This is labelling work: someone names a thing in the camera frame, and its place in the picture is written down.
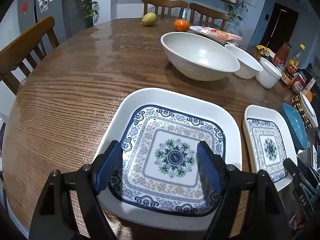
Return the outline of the grey refrigerator with magnets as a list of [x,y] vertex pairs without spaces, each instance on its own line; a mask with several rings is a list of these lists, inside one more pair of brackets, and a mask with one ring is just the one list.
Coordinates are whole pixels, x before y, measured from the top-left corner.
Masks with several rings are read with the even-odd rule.
[[21,33],[52,16],[53,30],[60,44],[93,26],[93,20],[85,17],[80,0],[17,0],[17,10]]

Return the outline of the brown-lid sauce jar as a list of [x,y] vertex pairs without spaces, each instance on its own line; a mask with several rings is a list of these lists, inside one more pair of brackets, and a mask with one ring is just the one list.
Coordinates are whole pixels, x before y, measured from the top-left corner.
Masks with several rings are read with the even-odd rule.
[[282,73],[281,80],[285,85],[290,86],[294,80],[294,76],[285,69]]

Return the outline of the blue square plate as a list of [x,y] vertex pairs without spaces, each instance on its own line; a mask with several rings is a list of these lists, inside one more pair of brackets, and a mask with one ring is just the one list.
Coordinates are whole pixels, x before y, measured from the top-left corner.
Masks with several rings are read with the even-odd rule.
[[288,125],[295,148],[298,150],[307,150],[308,137],[304,122],[298,111],[289,104],[283,103],[281,114]]

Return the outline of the red sauce bottle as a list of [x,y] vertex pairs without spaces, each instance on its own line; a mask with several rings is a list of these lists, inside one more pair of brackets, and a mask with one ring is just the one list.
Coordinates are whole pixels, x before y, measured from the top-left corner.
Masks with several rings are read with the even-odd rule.
[[276,52],[272,60],[272,63],[279,68],[283,68],[287,61],[290,48],[291,48],[291,45],[287,42],[284,42],[281,48]]

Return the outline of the white dish on trivet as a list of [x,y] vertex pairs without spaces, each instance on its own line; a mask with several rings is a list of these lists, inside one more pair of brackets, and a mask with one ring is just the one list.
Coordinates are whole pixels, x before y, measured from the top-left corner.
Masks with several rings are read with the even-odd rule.
[[300,104],[303,109],[303,112],[306,114],[306,117],[309,120],[310,124],[312,125],[313,128],[317,128],[318,121],[317,121],[315,110],[313,109],[311,103],[302,92],[299,93],[299,99],[300,99]]

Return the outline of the small white cup bowl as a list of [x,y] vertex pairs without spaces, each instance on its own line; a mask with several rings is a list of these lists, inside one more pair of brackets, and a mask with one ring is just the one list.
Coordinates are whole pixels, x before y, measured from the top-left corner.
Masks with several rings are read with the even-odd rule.
[[281,72],[270,61],[261,57],[259,63],[263,67],[263,71],[256,74],[255,79],[266,89],[271,89],[280,79]]

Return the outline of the yellow snack packet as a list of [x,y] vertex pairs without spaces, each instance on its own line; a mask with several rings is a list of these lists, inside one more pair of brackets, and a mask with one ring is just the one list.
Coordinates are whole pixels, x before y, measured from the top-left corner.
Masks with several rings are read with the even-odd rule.
[[268,60],[272,60],[275,56],[275,53],[272,50],[263,45],[257,45],[256,48],[260,56]]

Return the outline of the dark doorway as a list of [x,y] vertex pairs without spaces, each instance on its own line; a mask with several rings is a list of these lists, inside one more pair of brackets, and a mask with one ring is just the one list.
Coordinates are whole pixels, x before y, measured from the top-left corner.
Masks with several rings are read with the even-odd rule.
[[260,44],[276,53],[286,42],[289,43],[299,13],[284,5],[275,3]]

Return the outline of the small patterned square plate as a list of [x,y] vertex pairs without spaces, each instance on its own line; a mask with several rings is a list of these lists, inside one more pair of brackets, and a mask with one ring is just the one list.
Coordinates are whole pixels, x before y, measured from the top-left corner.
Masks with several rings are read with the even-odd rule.
[[277,191],[292,182],[283,162],[289,158],[297,164],[295,147],[283,116],[276,110],[249,105],[242,121],[251,170],[266,171]]

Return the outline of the yellow-capped vinegar bottle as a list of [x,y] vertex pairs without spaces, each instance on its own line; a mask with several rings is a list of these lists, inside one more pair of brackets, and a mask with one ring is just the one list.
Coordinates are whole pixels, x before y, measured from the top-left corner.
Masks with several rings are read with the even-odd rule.
[[289,59],[288,64],[286,66],[286,70],[290,74],[294,75],[296,70],[298,69],[300,65],[300,55],[304,50],[305,46],[301,43],[297,52],[293,55],[293,57],[291,57],[291,59]]

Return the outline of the wooden bead trivet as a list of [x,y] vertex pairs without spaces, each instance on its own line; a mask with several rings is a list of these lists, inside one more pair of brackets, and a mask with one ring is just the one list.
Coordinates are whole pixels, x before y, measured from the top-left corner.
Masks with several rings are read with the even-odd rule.
[[300,116],[302,117],[304,127],[306,128],[306,130],[307,131],[311,130],[313,128],[313,125],[310,121],[311,118],[310,118],[306,108],[304,107],[302,100],[300,100],[300,97],[297,95],[294,95],[291,98],[291,103],[292,103],[293,107],[298,111]]

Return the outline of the large speckled white bowl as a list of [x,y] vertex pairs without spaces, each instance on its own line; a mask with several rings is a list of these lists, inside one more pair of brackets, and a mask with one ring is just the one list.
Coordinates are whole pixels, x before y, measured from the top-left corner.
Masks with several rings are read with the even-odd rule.
[[221,80],[240,69],[224,46],[200,35],[170,32],[161,36],[161,44],[174,67],[192,80]]

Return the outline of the back wooden chair right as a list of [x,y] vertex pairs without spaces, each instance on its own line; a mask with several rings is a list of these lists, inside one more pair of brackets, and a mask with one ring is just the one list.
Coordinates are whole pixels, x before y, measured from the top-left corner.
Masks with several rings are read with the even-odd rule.
[[229,16],[223,12],[204,7],[196,3],[190,3],[190,20],[189,23],[193,24],[195,20],[195,13],[200,15],[199,25],[205,27],[214,27],[215,20],[221,20],[220,30],[223,31],[227,21],[229,21]]

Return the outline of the large patterned square plate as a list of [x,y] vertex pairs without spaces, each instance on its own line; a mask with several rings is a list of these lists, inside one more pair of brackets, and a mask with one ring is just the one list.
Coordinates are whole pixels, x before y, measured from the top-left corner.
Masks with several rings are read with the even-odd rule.
[[97,153],[114,140],[123,153],[99,201],[122,219],[155,228],[204,231],[215,215],[219,194],[197,162],[199,142],[242,167],[234,118],[216,104],[169,90],[144,88],[128,95]]

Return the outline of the medium white bowl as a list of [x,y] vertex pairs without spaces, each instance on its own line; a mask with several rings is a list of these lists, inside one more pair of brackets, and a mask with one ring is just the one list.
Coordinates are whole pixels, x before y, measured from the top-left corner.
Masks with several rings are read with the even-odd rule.
[[225,48],[232,53],[240,63],[240,69],[234,73],[236,76],[242,79],[251,79],[263,71],[262,65],[246,51],[231,44],[226,44]]

